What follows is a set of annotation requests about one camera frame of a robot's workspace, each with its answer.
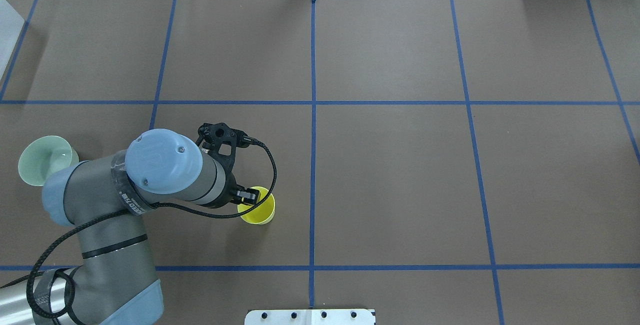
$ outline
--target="yellow cup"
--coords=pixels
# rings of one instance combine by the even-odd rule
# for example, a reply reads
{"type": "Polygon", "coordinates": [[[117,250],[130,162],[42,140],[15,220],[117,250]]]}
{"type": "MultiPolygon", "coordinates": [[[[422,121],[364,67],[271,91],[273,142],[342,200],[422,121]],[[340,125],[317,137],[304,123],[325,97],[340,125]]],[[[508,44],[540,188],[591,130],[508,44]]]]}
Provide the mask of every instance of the yellow cup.
{"type": "MultiPolygon", "coordinates": [[[[253,186],[251,189],[256,189],[260,191],[260,196],[258,196],[258,200],[262,200],[265,197],[265,195],[267,195],[267,193],[269,192],[268,189],[263,188],[262,186],[253,186]]],[[[247,209],[251,209],[251,207],[252,205],[238,204],[238,213],[242,213],[247,209]]],[[[240,218],[242,218],[242,220],[246,221],[249,224],[264,225],[266,223],[269,223],[274,218],[275,213],[276,213],[276,198],[272,193],[265,200],[265,202],[260,204],[260,206],[254,209],[254,211],[251,211],[250,213],[245,213],[244,215],[241,215],[240,218]]]]}

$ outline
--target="table surface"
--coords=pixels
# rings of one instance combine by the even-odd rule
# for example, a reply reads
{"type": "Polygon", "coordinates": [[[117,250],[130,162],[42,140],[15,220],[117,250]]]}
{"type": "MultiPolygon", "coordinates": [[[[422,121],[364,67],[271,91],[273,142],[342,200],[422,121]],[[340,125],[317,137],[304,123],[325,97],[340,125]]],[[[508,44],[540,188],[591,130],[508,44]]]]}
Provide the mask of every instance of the table surface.
{"type": "MultiPolygon", "coordinates": [[[[90,160],[226,122],[272,150],[276,215],[145,215],[159,324],[638,323],[640,0],[7,1],[0,281],[66,231],[18,177],[32,140],[90,160]]],[[[252,148],[234,173],[272,175],[252,148]]]]}

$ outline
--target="light green cup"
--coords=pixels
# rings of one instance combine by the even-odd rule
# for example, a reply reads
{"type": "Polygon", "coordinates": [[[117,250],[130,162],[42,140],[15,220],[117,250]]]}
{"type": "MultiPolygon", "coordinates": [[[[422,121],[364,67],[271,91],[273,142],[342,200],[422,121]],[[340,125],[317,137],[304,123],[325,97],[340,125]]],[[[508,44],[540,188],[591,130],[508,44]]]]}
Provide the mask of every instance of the light green cup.
{"type": "Polygon", "coordinates": [[[78,153],[64,138],[41,137],[30,143],[18,160],[18,174],[31,186],[43,186],[55,172],[78,163],[78,153]]]}

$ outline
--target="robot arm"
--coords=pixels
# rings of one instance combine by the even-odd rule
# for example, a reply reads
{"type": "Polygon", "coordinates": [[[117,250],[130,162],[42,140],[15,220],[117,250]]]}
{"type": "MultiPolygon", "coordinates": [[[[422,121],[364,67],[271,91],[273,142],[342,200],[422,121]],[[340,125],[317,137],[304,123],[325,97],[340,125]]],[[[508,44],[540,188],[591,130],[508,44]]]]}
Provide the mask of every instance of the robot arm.
{"type": "Polygon", "coordinates": [[[78,232],[82,266],[48,270],[35,279],[36,306],[63,315],[53,319],[39,316],[27,299],[30,284],[22,281],[0,289],[0,323],[155,323],[163,313],[162,290],[140,215],[169,199],[210,209],[229,202],[254,208],[261,203],[259,192],[236,184],[231,170],[236,148],[264,147],[263,143],[222,123],[203,124],[198,135],[193,142],[168,129],[146,131],[127,150],[83,161],[47,179],[43,204],[60,225],[80,225],[107,214],[124,214],[78,232]],[[219,154],[222,145],[231,146],[231,154],[219,154]]]}

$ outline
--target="white mounting plate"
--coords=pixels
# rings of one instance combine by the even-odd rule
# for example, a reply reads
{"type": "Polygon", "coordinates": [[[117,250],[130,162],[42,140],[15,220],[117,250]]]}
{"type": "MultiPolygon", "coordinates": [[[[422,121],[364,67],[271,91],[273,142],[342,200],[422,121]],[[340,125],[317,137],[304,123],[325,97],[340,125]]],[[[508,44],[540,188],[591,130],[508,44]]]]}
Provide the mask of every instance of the white mounting plate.
{"type": "Polygon", "coordinates": [[[376,325],[376,311],[374,309],[252,310],[246,314],[244,325],[376,325]]]}

